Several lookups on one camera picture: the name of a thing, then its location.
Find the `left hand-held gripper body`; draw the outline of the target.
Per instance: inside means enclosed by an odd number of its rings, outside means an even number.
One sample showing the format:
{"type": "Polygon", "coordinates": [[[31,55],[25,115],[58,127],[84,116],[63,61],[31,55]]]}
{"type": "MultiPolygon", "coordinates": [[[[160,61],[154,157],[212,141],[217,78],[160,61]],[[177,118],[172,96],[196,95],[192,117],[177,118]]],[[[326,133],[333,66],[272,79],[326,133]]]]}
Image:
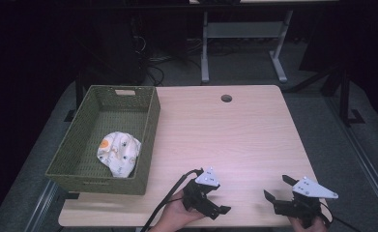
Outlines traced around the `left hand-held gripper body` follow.
{"type": "Polygon", "coordinates": [[[200,174],[191,179],[183,188],[185,209],[195,209],[204,216],[218,216],[220,207],[209,200],[207,194],[219,187],[220,184],[213,167],[201,170],[200,174]]]}

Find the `person's left hand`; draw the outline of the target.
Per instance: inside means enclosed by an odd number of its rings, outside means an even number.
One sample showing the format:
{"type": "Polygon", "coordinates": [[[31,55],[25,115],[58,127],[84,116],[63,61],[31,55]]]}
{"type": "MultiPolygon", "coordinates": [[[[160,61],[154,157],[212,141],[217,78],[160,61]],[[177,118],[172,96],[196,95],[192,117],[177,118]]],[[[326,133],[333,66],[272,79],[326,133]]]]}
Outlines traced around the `person's left hand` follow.
{"type": "Polygon", "coordinates": [[[187,210],[183,204],[184,192],[173,194],[171,201],[164,207],[160,219],[149,232],[177,232],[187,224],[205,216],[196,210],[187,210]]]}

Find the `white patterned cloth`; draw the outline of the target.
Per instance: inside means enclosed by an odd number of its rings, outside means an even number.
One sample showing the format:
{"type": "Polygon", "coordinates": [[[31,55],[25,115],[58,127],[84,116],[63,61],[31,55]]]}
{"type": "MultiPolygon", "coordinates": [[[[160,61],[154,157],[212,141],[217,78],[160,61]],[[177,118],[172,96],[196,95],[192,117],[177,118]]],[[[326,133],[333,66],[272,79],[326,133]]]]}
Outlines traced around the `white patterned cloth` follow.
{"type": "Polygon", "coordinates": [[[97,151],[99,161],[109,168],[114,178],[129,178],[140,154],[141,142],[120,131],[106,135],[97,151]]]}

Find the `black metal stand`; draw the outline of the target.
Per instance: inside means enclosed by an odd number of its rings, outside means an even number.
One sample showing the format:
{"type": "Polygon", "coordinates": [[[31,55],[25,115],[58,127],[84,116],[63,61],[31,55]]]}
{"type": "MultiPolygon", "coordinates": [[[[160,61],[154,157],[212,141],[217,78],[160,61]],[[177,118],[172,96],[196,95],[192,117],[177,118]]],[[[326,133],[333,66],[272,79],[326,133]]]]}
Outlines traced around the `black metal stand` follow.
{"type": "Polygon", "coordinates": [[[350,99],[350,78],[346,69],[340,65],[332,65],[322,72],[304,80],[303,82],[282,90],[282,93],[298,93],[309,85],[325,78],[320,93],[324,97],[331,97],[339,91],[339,110],[338,116],[346,127],[352,124],[364,124],[364,119],[357,109],[349,108],[350,99]]]}
{"type": "Polygon", "coordinates": [[[71,109],[65,118],[65,122],[71,122],[75,116],[77,109],[80,107],[83,101],[83,84],[82,84],[82,72],[79,72],[74,81],[75,87],[75,109],[71,109]]]}

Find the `metal floor rail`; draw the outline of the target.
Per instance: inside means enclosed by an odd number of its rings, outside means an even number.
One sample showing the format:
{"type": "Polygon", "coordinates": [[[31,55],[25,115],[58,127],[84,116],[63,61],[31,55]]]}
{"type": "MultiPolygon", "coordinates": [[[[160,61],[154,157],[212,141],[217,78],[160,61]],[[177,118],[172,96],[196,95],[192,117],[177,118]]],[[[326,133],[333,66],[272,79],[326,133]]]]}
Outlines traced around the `metal floor rail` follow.
{"type": "Polygon", "coordinates": [[[38,198],[35,209],[29,217],[24,232],[40,231],[56,191],[57,185],[53,181],[47,181],[44,190],[41,192],[38,198]]]}
{"type": "Polygon", "coordinates": [[[325,103],[334,115],[343,134],[348,139],[349,144],[354,150],[359,166],[363,170],[363,174],[378,198],[378,171],[352,129],[353,125],[364,125],[363,117],[357,109],[349,109],[347,113],[348,118],[344,119],[339,113],[339,106],[336,104],[335,100],[325,98],[325,103]]]}

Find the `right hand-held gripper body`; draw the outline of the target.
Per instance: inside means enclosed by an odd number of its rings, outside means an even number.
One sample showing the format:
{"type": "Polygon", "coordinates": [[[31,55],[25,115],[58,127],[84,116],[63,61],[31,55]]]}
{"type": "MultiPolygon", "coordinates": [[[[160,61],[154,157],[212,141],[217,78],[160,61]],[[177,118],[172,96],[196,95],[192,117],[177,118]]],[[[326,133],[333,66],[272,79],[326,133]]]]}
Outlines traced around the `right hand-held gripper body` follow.
{"type": "Polygon", "coordinates": [[[298,183],[291,187],[293,199],[285,201],[283,205],[274,206],[276,215],[299,219],[303,223],[303,228],[312,225],[316,218],[321,218],[327,228],[331,221],[322,213],[321,199],[337,199],[338,194],[325,188],[308,177],[297,180],[298,183]]]}

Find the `green woven basket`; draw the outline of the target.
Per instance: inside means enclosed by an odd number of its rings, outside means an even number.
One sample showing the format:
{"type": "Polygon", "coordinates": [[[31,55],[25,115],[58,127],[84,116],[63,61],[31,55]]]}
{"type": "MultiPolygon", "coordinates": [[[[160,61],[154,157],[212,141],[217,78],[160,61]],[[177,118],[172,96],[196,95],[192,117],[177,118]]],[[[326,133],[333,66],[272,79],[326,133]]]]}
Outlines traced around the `green woven basket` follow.
{"type": "Polygon", "coordinates": [[[91,86],[45,176],[68,191],[143,195],[159,116],[160,100],[154,87],[91,86]],[[103,138],[115,131],[128,133],[141,143],[127,178],[114,177],[97,157],[103,138]]]}

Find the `grey metal desk frame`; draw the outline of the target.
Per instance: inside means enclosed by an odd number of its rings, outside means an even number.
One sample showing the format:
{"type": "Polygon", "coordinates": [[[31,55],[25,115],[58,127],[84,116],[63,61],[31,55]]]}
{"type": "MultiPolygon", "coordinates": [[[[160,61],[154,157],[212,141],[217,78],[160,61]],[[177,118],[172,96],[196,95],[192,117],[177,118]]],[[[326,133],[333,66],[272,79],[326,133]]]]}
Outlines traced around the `grey metal desk frame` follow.
{"type": "Polygon", "coordinates": [[[209,39],[277,39],[277,46],[269,52],[270,59],[280,83],[286,83],[287,77],[280,63],[279,55],[285,41],[293,12],[288,11],[283,21],[267,22],[209,22],[208,13],[203,14],[202,52],[201,52],[201,82],[208,83],[209,39]]]}

